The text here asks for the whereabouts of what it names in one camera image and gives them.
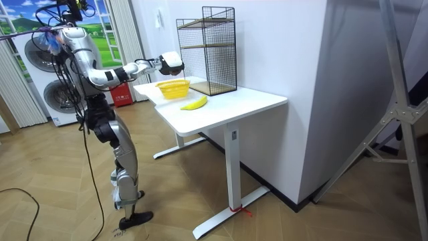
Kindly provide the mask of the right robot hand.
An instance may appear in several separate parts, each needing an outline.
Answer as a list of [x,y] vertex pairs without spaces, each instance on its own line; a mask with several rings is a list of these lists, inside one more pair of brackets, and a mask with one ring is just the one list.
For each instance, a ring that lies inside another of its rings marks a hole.
[[177,52],[166,52],[159,56],[162,75],[177,76],[185,69],[185,64]]

